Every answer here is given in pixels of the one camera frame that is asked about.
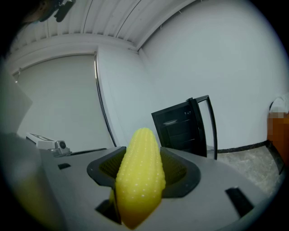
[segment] black holder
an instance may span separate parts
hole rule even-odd
[[[115,188],[115,180],[126,147],[92,161],[87,167],[88,175],[99,185]],[[166,180],[162,198],[180,198],[191,192],[200,182],[200,169],[194,163],[161,147],[161,159]]]

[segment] black door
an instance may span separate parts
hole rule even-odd
[[[199,103],[207,101],[214,135],[214,151],[217,136],[214,113],[209,96],[190,98],[186,102],[152,113],[161,145],[207,157],[205,127]]]

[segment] black slot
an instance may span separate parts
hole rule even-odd
[[[227,189],[225,192],[229,196],[240,217],[245,216],[254,208],[248,198],[238,187]]]
[[[67,164],[67,163],[63,163],[63,164],[59,164],[58,167],[61,170],[61,169],[65,169],[65,168],[71,167],[71,165]]]

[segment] white device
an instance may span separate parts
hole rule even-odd
[[[42,135],[29,132],[26,133],[26,139],[36,144],[36,147],[39,149],[50,150],[53,152],[54,156],[64,156],[71,153],[70,148],[66,146],[66,143],[63,140],[56,141]]]

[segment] yellow corn-shaped object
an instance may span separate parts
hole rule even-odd
[[[126,150],[116,178],[117,207],[130,229],[158,206],[165,188],[158,143],[148,128],[138,129]]]

